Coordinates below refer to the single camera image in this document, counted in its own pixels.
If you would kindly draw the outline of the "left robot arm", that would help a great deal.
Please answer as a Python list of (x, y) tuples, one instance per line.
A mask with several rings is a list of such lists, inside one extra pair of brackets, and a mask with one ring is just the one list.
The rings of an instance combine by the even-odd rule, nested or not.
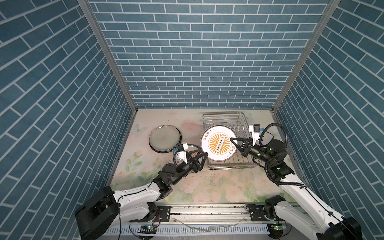
[(208, 153), (190, 157), (176, 166), (166, 164), (148, 184), (130, 190), (113, 191), (110, 186), (100, 189), (75, 211), (82, 240), (96, 240), (109, 227), (129, 221), (151, 221), (158, 208), (156, 202), (164, 199), (190, 172), (200, 172)]

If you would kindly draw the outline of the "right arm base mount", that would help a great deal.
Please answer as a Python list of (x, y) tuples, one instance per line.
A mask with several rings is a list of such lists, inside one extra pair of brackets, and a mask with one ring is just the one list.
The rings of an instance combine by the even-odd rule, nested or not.
[(280, 195), (270, 197), (265, 200), (264, 204), (246, 204), (245, 209), (250, 214), (252, 222), (259, 221), (283, 221), (277, 216), (275, 207), (280, 202), (285, 202), (286, 199)]

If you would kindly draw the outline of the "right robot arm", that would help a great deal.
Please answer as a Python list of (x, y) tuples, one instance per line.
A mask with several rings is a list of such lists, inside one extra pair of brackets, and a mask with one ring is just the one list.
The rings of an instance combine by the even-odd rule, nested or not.
[(344, 217), (327, 205), (306, 186), (284, 162), (287, 142), (272, 140), (268, 145), (254, 144), (251, 138), (231, 138), (230, 141), (242, 156), (252, 156), (265, 163), (268, 179), (281, 187), (304, 212), (300, 212), (283, 197), (265, 201), (266, 218), (279, 218), (291, 224), (310, 240), (361, 240), (362, 227), (353, 217)]

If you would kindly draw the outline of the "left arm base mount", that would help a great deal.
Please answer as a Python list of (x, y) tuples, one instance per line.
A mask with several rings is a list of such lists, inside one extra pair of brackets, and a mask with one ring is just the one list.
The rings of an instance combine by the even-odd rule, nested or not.
[(133, 223), (162, 223), (169, 222), (171, 216), (171, 206), (157, 206), (156, 209), (150, 208), (150, 212), (141, 220), (132, 220)]

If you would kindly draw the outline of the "brown patterned plate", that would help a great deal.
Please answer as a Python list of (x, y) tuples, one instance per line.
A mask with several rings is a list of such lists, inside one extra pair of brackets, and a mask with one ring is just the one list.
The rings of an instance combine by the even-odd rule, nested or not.
[(215, 125), (205, 130), (201, 139), (201, 149), (208, 153), (208, 158), (214, 162), (224, 162), (232, 158), (237, 148), (230, 138), (236, 138), (235, 132), (223, 125)]

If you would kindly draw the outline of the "plain white deep plate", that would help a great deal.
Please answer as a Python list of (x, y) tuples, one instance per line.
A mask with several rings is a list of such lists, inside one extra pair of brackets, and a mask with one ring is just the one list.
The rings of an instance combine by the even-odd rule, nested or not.
[(152, 131), (149, 138), (151, 149), (157, 153), (171, 152), (182, 141), (179, 129), (171, 125), (162, 125)]

